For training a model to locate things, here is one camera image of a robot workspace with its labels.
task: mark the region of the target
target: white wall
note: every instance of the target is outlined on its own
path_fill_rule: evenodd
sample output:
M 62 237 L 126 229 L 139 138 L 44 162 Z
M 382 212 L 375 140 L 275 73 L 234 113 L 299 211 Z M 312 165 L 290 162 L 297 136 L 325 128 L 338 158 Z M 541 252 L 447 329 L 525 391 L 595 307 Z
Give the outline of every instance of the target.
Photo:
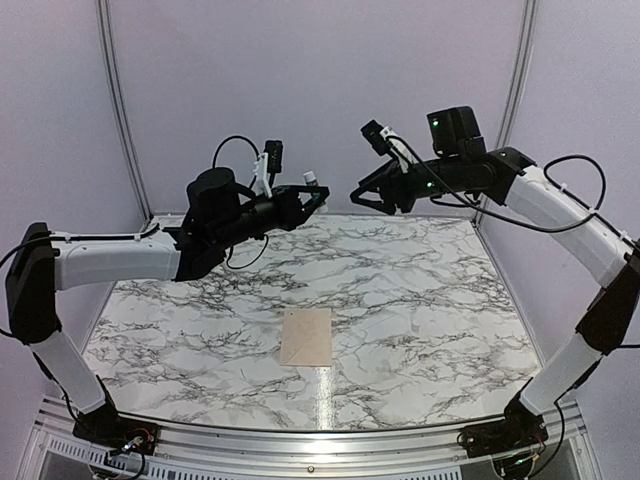
M 34 221 L 77 232 L 138 230 L 93 2 L 2 1 L 0 65 L 0 252 Z M 74 341 L 87 334 L 106 292 L 95 285 L 58 294 Z M 0 476 L 11 479 L 48 382 L 28 349 L 4 337 L 0 386 Z
M 280 183 L 315 170 L 334 212 L 382 164 L 360 135 L 371 118 L 429 157 L 425 114 L 473 105 L 493 146 L 507 100 L 522 1 L 115 0 L 129 118 L 151 205 L 187 207 L 185 185 L 216 145 L 282 139 Z M 250 179 L 245 145 L 221 157 Z M 429 202 L 416 211 L 446 213 Z M 461 214 L 457 209 L 450 213 Z
M 606 171 L 603 214 L 640 236 L 640 4 L 541 2 L 535 47 L 511 144 L 539 164 L 585 153 Z M 586 164 L 558 176 L 595 202 L 598 176 Z M 597 292 L 573 258 L 543 234 L 485 219 L 483 232 L 507 275 L 545 357 L 573 331 Z M 638 315 L 627 341 L 640 340 Z M 640 352 L 607 358 L 579 404 L 605 479 L 638 478 Z

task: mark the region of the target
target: black cable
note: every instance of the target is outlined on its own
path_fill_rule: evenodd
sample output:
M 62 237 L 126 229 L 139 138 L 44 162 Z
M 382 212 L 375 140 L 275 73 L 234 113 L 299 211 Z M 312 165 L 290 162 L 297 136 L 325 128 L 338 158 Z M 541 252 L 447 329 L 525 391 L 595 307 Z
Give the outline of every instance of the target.
M 265 250 L 267 249 L 268 245 L 269 245 L 269 235 L 265 235 L 264 236 L 264 246 L 262 247 L 262 250 L 260 251 L 258 256 L 256 258 L 254 258 L 253 260 L 251 260 L 246 265 L 243 265 L 241 267 L 233 267 L 233 266 L 229 265 L 229 260 L 231 260 L 231 257 L 233 257 L 233 247 L 231 247 L 229 249 L 229 257 L 227 258 L 227 268 L 229 268 L 230 270 L 243 270 L 245 268 L 250 267 L 251 265 L 256 263 L 260 259 L 260 257 L 262 257 L 262 254 L 265 252 Z
M 526 223 L 526 222 L 521 222 L 519 220 L 515 220 L 513 218 L 506 217 L 506 216 L 500 215 L 498 213 L 494 213 L 491 210 L 487 210 L 486 208 L 482 208 L 482 207 L 478 207 L 476 205 L 473 205 L 472 203 L 470 203 L 467 200 L 465 200 L 462 196 L 458 195 L 453 188 L 451 188 L 431 167 L 429 167 L 429 165 L 427 165 L 427 163 L 416 153 L 416 151 L 411 147 L 411 145 L 409 145 L 406 142 L 406 140 L 404 140 L 402 137 L 398 137 L 397 135 L 389 135 L 387 137 L 387 140 L 397 140 L 397 141 L 401 142 L 407 148 L 407 150 L 409 150 L 409 152 L 418 160 L 420 165 L 422 165 L 422 167 L 438 183 L 440 183 L 440 185 L 442 185 L 448 191 L 448 193 L 453 195 L 454 198 L 456 200 L 458 200 L 460 203 L 465 204 L 467 207 L 472 208 L 477 212 L 481 212 L 481 213 L 484 213 L 486 215 L 489 215 L 490 217 L 497 218 L 498 220 L 502 220 L 502 221 L 510 223 L 512 225 L 517 225 L 519 227 L 527 228 L 529 230 L 533 230 L 534 232 L 540 232 L 540 233 L 563 233 L 563 232 L 568 232 L 569 230 L 573 230 L 575 228 L 581 227 L 582 225 L 587 223 L 589 220 L 591 220 L 593 217 L 595 217 L 595 212 L 594 212 L 594 213 L 590 213 L 585 218 L 583 218 L 582 220 L 580 220 L 580 221 L 578 221 L 576 223 L 572 223 L 572 224 L 566 225 L 564 227 L 546 228 L 546 227 L 539 227 L 538 225 L 533 225 L 533 224 Z M 604 176 L 604 172 L 602 171 L 601 168 L 599 168 L 598 172 L 600 173 L 600 177 L 602 179 L 602 190 L 600 192 L 600 198 L 598 199 L 598 202 L 596 203 L 595 210 L 599 209 L 600 206 L 602 205 L 602 202 L 604 201 L 604 197 L 605 197 L 605 194 L 606 194 L 606 191 L 607 191 L 607 182 L 606 182 L 606 178 Z
M 549 466 L 552 460 L 556 458 L 556 455 L 558 455 L 558 452 L 560 451 L 560 447 L 562 447 L 562 441 L 564 440 L 564 434 L 566 429 L 566 425 L 564 421 L 564 413 L 562 413 L 562 408 L 560 408 L 560 404 L 558 403 L 558 400 L 556 400 L 553 404 L 558 409 L 558 413 L 560 414 L 560 421 L 562 422 L 562 430 L 560 431 L 560 440 L 558 441 L 558 445 L 556 445 L 556 449 L 549 456 L 549 459 L 546 461 L 546 463 L 542 465 L 535 473 L 532 473 L 531 475 L 529 475 L 529 478 L 534 478 L 540 475 L 540 473 L 542 473 L 542 471 Z
M 440 200 L 436 200 L 435 198 L 430 198 L 429 201 L 431 203 L 433 203 L 434 205 L 438 205 L 439 207 L 469 208 L 468 206 L 464 205 L 463 203 L 442 202 Z
M 213 161 L 211 162 L 211 168 L 216 168 L 216 163 L 218 162 L 218 154 L 220 153 L 220 150 L 222 150 L 222 147 L 224 147 L 231 140 L 242 140 L 248 143 L 249 146 L 253 149 L 253 153 L 256 154 L 256 157 L 260 155 L 260 152 L 258 151 L 258 147 L 256 147 L 256 144 L 253 143 L 249 138 L 245 137 L 244 135 L 231 135 L 225 138 L 222 142 L 220 142 L 220 145 L 218 145 L 218 148 L 216 148 L 216 151 L 213 154 Z
M 561 188 L 561 185 L 559 182 L 557 182 L 556 180 L 554 180 L 551 175 L 549 175 L 549 169 L 551 167 L 553 167 L 554 165 L 557 165 L 559 163 L 563 163 L 566 162 L 568 160 L 584 160 L 586 162 L 589 162 L 590 164 L 596 166 L 596 168 L 599 167 L 598 163 L 593 160 L 590 157 L 587 157 L 586 155 L 566 155 L 564 157 L 560 157 L 560 158 L 556 158 L 555 160 L 552 160 L 551 162 L 549 162 L 547 165 L 545 165 L 544 169 L 542 170 L 544 173 L 544 177 L 549 181 L 549 183 L 551 183 L 554 187 L 556 188 Z M 574 200 L 575 202 L 577 202 L 579 205 L 581 205 L 584 208 L 589 208 L 589 206 L 577 195 L 575 195 L 573 192 L 571 192 L 568 189 L 563 189 L 565 195 L 567 195 L 569 198 L 571 198 L 572 200 Z M 609 230 L 611 230 L 618 238 L 620 238 L 624 243 L 626 243 L 629 247 L 633 248 L 634 250 L 636 250 L 638 253 L 640 253 L 640 247 L 638 247 L 638 245 L 635 242 L 632 242 L 631 240 L 623 237 L 620 233 L 620 231 L 614 227 L 611 222 L 609 222 L 606 218 L 604 218 L 602 215 L 600 215 L 599 213 L 596 212 L 595 217 L 600 220 Z
M 154 233 L 156 233 L 158 230 L 160 230 L 160 224 L 156 223 L 153 227 L 151 227 L 149 230 L 147 230 L 144 233 L 140 234 L 140 238 L 147 238 L 150 237 L 151 235 L 153 235 Z M 76 235 L 73 237 L 69 237 L 68 241 L 70 242 L 79 242 L 79 241 L 83 241 L 83 242 L 94 242 L 94 241 L 105 241 L 105 240 L 134 240 L 137 238 L 137 235 L 131 234 L 131 235 Z M 9 250 L 9 252 L 2 257 L 2 260 L 0 260 L 0 269 L 2 269 L 2 267 L 4 266 L 5 263 L 7 263 L 7 261 L 13 256 L 15 255 L 17 252 L 19 252 L 20 250 L 22 250 L 23 248 L 32 246 L 32 245 L 37 245 L 37 244 L 45 244 L 48 242 L 62 242 L 62 241 L 67 241 L 67 238 L 65 237 L 59 237 L 59 236 L 49 236 L 49 237 L 40 237 L 40 238 L 34 238 L 32 240 L 28 240 L 24 243 L 21 243 L 20 245 L 16 245 L 15 247 L 13 247 L 11 250 Z M 3 330 L 0 328 L 0 335 L 3 335 L 5 337 L 8 338 L 16 338 L 15 335 L 13 335 L 11 332 L 7 332 L 6 330 Z
M 469 203 L 472 203 L 474 205 L 480 205 L 480 202 L 477 202 L 475 200 L 471 200 L 467 194 L 465 193 L 464 197 L 467 199 L 467 201 Z M 451 208 L 469 208 L 467 205 L 463 204 L 463 203 L 449 203 L 449 202 L 443 202 L 442 200 L 438 200 L 436 198 L 429 198 L 429 200 L 431 201 L 431 203 L 433 203 L 434 205 L 438 205 L 439 207 L 451 207 Z

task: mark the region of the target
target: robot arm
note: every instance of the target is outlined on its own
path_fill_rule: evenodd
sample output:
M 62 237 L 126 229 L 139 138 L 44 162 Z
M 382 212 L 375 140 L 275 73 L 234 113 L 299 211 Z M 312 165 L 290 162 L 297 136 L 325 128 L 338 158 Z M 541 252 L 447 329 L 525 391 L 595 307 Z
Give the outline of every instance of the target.
M 452 192 L 485 194 L 499 205 L 546 229 L 602 287 L 574 335 L 505 409 L 505 420 L 463 429 L 461 445 L 469 456 L 495 454 L 546 439 L 542 414 L 597 368 L 603 356 L 624 339 L 640 292 L 638 249 L 597 217 L 565 230 L 594 212 L 557 188 L 543 171 L 513 148 L 487 152 L 469 107 L 429 114 L 433 146 L 439 158 L 423 162 L 397 135 L 375 121 L 362 129 L 379 155 L 392 159 L 359 182 L 354 203 L 387 214 L 411 211 L 416 199 Z M 375 195 L 379 199 L 363 198 Z
M 6 279 L 12 335 L 29 346 L 44 373 L 81 412 L 74 435 L 114 447 L 157 426 L 118 415 L 108 392 L 62 329 L 55 292 L 78 285 L 130 279 L 186 281 L 207 275 L 225 251 L 274 229 L 304 224 L 329 195 L 327 187 L 273 186 L 282 143 L 267 142 L 255 162 L 258 192 L 235 181 L 229 168 L 203 172 L 187 187 L 189 210 L 180 227 L 132 235 L 72 235 L 29 227 Z M 300 194 L 310 195 L 303 203 Z M 247 198 L 242 203 L 240 196 Z M 144 453 L 152 453 L 147 442 Z

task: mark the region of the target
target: marble table surface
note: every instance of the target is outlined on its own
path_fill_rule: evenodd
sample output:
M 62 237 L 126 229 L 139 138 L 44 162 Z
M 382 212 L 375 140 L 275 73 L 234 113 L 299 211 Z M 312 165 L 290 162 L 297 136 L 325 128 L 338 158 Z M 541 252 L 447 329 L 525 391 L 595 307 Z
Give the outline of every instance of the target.
M 331 367 L 280 366 L 285 307 L 332 309 Z M 245 270 L 121 282 L 84 356 L 120 410 L 268 429 L 500 413 L 539 368 L 470 223 L 414 217 L 314 216 Z

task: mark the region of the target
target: cable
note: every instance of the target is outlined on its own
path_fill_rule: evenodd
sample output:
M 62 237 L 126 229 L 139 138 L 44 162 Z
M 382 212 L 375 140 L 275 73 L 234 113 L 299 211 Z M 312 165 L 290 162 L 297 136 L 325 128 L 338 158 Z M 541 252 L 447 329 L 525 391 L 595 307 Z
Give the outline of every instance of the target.
M 233 247 L 231 247 L 229 249 L 229 258 L 227 258 L 227 268 L 230 269 L 230 270 L 243 270 L 245 268 L 250 267 L 251 265 L 256 263 L 260 259 L 260 257 L 262 257 L 262 254 L 265 252 L 265 250 L 267 249 L 268 245 L 269 245 L 269 235 L 265 235 L 264 236 L 264 246 L 262 247 L 262 250 L 260 251 L 258 256 L 256 258 L 254 258 L 253 260 L 251 260 L 246 265 L 243 265 L 241 267 L 233 267 L 233 266 L 229 265 L 229 260 L 231 260 L 231 257 L 233 257 Z
M 434 205 L 438 205 L 439 207 L 469 208 L 467 205 L 464 205 L 463 203 L 442 202 L 440 200 L 436 200 L 435 198 L 430 198 L 429 201 Z
M 472 200 L 472 199 L 470 199 L 470 198 L 467 196 L 467 194 L 466 194 L 466 193 L 464 194 L 464 198 L 466 198 L 466 199 L 467 199 L 467 201 L 468 201 L 469 203 L 472 203 L 472 204 L 474 204 L 474 205 L 476 205 L 476 206 L 477 206 L 477 205 L 480 205 L 480 202 L 479 202 L 479 201 L 476 201 L 476 200 Z M 430 201 L 431 201 L 431 203 L 433 203 L 434 205 L 438 205 L 438 206 L 440 206 L 440 207 L 469 208 L 469 206 L 467 206 L 467 205 L 465 205 L 465 204 L 463 204 L 463 203 L 449 203 L 449 202 L 443 202 L 443 201 L 441 201 L 441 200 L 437 200 L 437 199 L 432 198 L 432 197 L 430 197 L 430 198 L 429 198 L 429 200 L 430 200 Z
M 549 181 L 549 183 L 551 183 L 554 187 L 556 188 L 561 188 L 561 185 L 559 182 L 557 182 L 556 180 L 554 180 L 551 175 L 549 175 L 549 169 L 551 167 L 553 167 L 554 165 L 557 165 L 559 163 L 563 163 L 566 162 L 568 160 L 584 160 L 586 162 L 591 163 L 592 165 L 596 166 L 596 168 L 599 168 L 598 163 L 593 160 L 590 157 L 587 157 L 586 155 L 566 155 L 564 157 L 560 157 L 560 158 L 556 158 L 555 160 L 552 160 L 551 162 L 549 162 L 547 165 L 545 165 L 545 167 L 543 168 L 543 173 L 544 173 L 544 177 Z M 575 202 L 577 202 L 578 204 L 580 204 L 582 207 L 584 208 L 589 208 L 589 206 L 577 195 L 575 195 L 573 192 L 571 192 L 570 190 L 564 188 L 563 192 L 565 193 L 565 195 L 567 195 L 569 198 L 571 198 L 572 200 L 574 200 Z M 618 236 L 618 238 L 620 238 L 624 243 L 626 243 L 629 247 L 633 248 L 636 252 L 640 253 L 640 247 L 638 247 L 638 245 L 635 242 L 630 241 L 629 239 L 625 238 L 622 236 L 622 234 L 620 233 L 620 231 L 614 227 L 611 222 L 609 222 L 606 218 L 604 218 L 602 215 L 600 215 L 599 213 L 595 213 L 595 217 L 600 220 L 609 230 L 611 230 L 616 236 Z
M 533 230 L 534 232 L 540 232 L 540 233 L 563 233 L 563 232 L 568 232 L 569 230 L 573 230 L 574 228 L 581 227 L 582 225 L 587 223 L 589 220 L 591 220 L 595 216 L 595 212 L 594 212 L 594 213 L 590 213 L 585 218 L 583 218 L 582 220 L 580 220 L 580 221 L 578 221 L 576 223 L 572 223 L 572 224 L 566 225 L 564 227 L 546 228 L 546 227 L 539 227 L 538 225 L 533 225 L 533 224 L 526 223 L 526 222 L 521 222 L 519 220 L 515 220 L 513 218 L 505 217 L 504 215 L 500 215 L 498 213 L 494 213 L 491 210 L 487 210 L 486 208 L 482 208 L 482 207 L 478 207 L 476 205 L 473 205 L 472 203 L 470 203 L 467 200 L 465 200 L 462 196 L 458 195 L 453 188 L 451 188 L 431 167 L 429 167 L 429 165 L 427 165 L 427 163 L 416 153 L 416 151 L 411 147 L 411 145 L 409 145 L 407 143 L 407 141 L 405 139 L 403 139 L 402 137 L 398 137 L 397 135 L 389 135 L 387 137 L 387 140 L 397 140 L 397 141 L 401 142 L 406 147 L 406 149 L 409 150 L 409 152 L 418 160 L 420 165 L 422 165 L 422 167 L 436 181 L 438 181 L 438 183 L 440 183 L 448 191 L 448 193 L 453 195 L 455 197 L 455 199 L 458 200 L 460 203 L 466 205 L 469 208 L 474 209 L 477 212 L 481 212 L 481 213 L 484 213 L 486 215 L 489 215 L 490 217 L 497 218 L 498 220 L 502 220 L 504 222 L 511 223 L 512 225 L 517 225 L 519 227 L 527 228 L 529 230 Z M 604 176 L 604 172 L 603 172 L 602 168 L 599 168 L 598 172 L 600 173 L 600 177 L 602 179 L 602 190 L 600 192 L 600 198 L 598 198 L 598 202 L 596 203 L 595 210 L 599 209 L 600 206 L 602 205 L 602 202 L 604 201 L 604 197 L 605 197 L 605 194 L 606 194 L 606 191 L 607 191 L 607 182 L 606 182 L 606 178 Z
M 253 149 L 253 153 L 256 154 L 256 157 L 260 155 L 260 152 L 258 151 L 258 147 L 256 147 L 256 144 L 253 143 L 249 138 L 243 135 L 231 135 L 225 138 L 222 142 L 220 142 L 220 145 L 218 145 L 218 148 L 216 148 L 216 151 L 213 154 L 213 161 L 211 162 L 211 168 L 216 168 L 216 163 L 218 162 L 218 154 L 220 153 L 220 150 L 222 150 L 222 147 L 224 147 L 231 140 L 242 140 L 243 142 L 248 143 L 249 146 Z
M 529 475 L 529 478 L 537 477 L 538 475 L 540 475 L 540 473 L 542 473 L 542 471 L 545 468 L 547 468 L 549 466 L 551 461 L 554 458 L 556 458 L 556 455 L 558 455 L 558 452 L 560 451 L 560 447 L 562 446 L 562 441 L 564 440 L 564 434 L 565 434 L 565 429 L 566 429 L 566 425 L 565 425 L 565 421 L 564 421 L 564 413 L 562 413 L 562 408 L 560 408 L 560 404 L 558 403 L 558 400 L 556 400 L 553 404 L 558 409 L 558 413 L 560 414 L 560 421 L 562 422 L 562 430 L 560 431 L 560 440 L 558 441 L 558 445 L 556 445 L 556 449 L 549 456 L 549 459 L 546 461 L 546 463 L 544 465 L 542 465 L 535 473 L 532 473 L 531 475 Z
M 137 453 L 138 455 L 140 455 L 140 462 L 141 462 L 141 464 L 140 464 L 140 468 L 138 469 L 138 472 L 137 472 L 133 477 L 129 477 L 129 478 L 125 479 L 125 480 L 138 480 L 138 479 L 139 479 L 140 477 L 142 477 L 142 475 L 144 474 L 144 469 L 145 469 L 145 467 L 147 466 L 147 460 L 146 460 L 146 457 L 145 457 L 144 453 L 142 453 L 142 452 L 141 452 L 141 451 L 139 451 L 139 450 L 138 450 L 136 453 Z M 105 465 L 106 467 L 110 467 L 110 465 L 109 465 L 109 464 L 107 464 L 107 457 L 106 457 L 106 456 L 105 456 L 105 459 L 104 459 L 104 465 Z M 118 479 L 120 478 L 120 474 L 117 474 L 115 477 L 113 477 L 113 476 L 107 476 L 107 475 L 106 475 L 106 474 L 104 474 L 104 473 L 97 473 L 95 470 L 93 470 L 93 468 L 91 468 L 91 465 L 88 465 L 88 467 L 89 467 L 89 471 L 91 472 L 91 474 L 92 474 L 92 475 L 94 475 L 94 478 L 95 478 L 96 476 L 98 476 L 98 478 L 103 478 L 103 479 L 105 479 L 105 480 L 106 480 L 106 479 L 118 480 Z

